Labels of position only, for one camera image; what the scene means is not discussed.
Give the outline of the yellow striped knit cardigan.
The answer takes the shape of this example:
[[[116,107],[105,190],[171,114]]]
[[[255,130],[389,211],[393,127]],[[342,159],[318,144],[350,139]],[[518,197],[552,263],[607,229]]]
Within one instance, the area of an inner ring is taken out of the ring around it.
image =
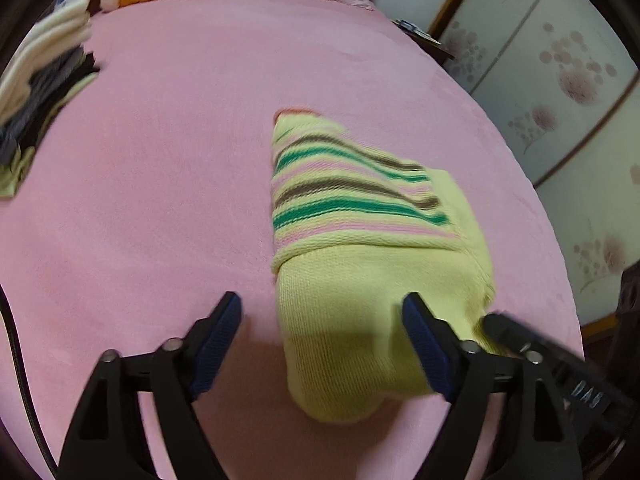
[[[436,390],[401,322],[420,295],[481,341],[496,294],[472,208],[448,172],[355,143],[306,110],[272,134],[272,268],[288,391],[319,422],[356,422]]]

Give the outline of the pink bed sheet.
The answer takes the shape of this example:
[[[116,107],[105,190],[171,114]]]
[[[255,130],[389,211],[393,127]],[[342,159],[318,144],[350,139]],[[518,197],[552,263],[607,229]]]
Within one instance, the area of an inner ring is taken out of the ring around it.
[[[355,426],[286,388],[270,271],[270,140],[284,108],[448,171],[494,263],[494,306],[582,350],[559,244],[484,110],[383,14],[326,0],[157,0],[99,14],[98,78],[1,206],[1,284],[53,451],[101,353],[145,353],[234,290],[244,320],[196,410],[235,479],[409,479],[446,404]]]

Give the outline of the dark wooden nightstand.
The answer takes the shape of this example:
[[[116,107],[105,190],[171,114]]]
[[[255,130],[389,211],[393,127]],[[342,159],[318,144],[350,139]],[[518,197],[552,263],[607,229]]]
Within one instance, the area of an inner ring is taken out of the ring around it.
[[[393,23],[415,44],[417,44],[423,52],[428,54],[431,58],[434,58],[440,66],[443,66],[446,62],[454,59],[454,56],[441,42],[434,39],[431,35],[424,32],[424,30],[420,29],[420,27],[415,24],[405,20],[393,20]]]

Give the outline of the light green folded garment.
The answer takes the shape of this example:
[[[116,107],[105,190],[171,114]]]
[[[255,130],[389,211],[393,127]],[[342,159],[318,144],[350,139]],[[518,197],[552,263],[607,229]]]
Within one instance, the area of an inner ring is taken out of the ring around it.
[[[88,76],[85,76],[80,81],[76,82],[70,87],[70,90],[66,92],[66,95],[62,97],[58,102],[56,102],[50,110],[47,111],[46,116],[42,121],[42,124],[37,129],[36,136],[36,145],[30,146],[26,148],[26,150],[22,150],[18,148],[14,153],[9,165],[1,166],[1,198],[2,200],[10,200],[14,197],[20,186],[26,179],[30,167],[32,166],[32,161],[35,158],[35,154],[37,148],[47,131],[52,125],[52,122],[55,121],[55,118],[58,117],[60,111],[66,107],[66,105],[84,90],[89,84],[91,84],[94,80],[98,78],[97,73],[92,73]]]

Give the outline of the floral sliding wardrobe door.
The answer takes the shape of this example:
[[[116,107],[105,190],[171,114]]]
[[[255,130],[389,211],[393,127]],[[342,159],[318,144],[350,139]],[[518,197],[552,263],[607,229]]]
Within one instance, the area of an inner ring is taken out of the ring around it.
[[[614,312],[639,258],[639,70],[589,0],[462,0],[449,75],[532,181],[578,318]]]

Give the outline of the items on nightstand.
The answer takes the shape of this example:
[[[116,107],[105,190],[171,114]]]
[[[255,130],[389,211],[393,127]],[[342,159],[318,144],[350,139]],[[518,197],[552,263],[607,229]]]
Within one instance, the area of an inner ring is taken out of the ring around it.
[[[429,42],[430,44],[439,44],[438,40],[434,39],[428,32],[424,32],[424,30],[419,26],[416,26],[416,24],[405,20],[400,20],[399,18],[397,20],[393,20],[393,23],[413,39],[420,38],[421,40]]]

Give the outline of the grey folded garment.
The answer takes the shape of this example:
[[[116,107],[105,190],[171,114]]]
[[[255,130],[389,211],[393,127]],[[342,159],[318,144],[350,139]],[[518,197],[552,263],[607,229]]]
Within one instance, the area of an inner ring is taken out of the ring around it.
[[[1,163],[7,165],[18,148],[24,150],[35,144],[32,130],[39,128],[51,107],[62,99],[76,82],[94,72],[96,59],[82,47],[70,49],[37,73],[27,89],[26,102],[1,126]]]

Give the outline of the black folded garment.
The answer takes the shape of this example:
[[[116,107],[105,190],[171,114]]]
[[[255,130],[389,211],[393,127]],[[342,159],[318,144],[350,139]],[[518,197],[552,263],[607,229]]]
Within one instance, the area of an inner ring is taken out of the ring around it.
[[[82,47],[67,50],[29,79],[30,95],[26,106],[38,110],[46,103],[55,103],[73,84],[98,71],[92,52],[86,52]]]

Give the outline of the white folded fleece garment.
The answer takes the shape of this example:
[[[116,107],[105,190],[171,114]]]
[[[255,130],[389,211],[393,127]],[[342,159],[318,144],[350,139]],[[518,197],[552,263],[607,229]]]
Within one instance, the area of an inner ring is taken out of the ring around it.
[[[89,0],[61,6],[32,26],[1,76],[1,125],[26,103],[32,75],[91,35]]]

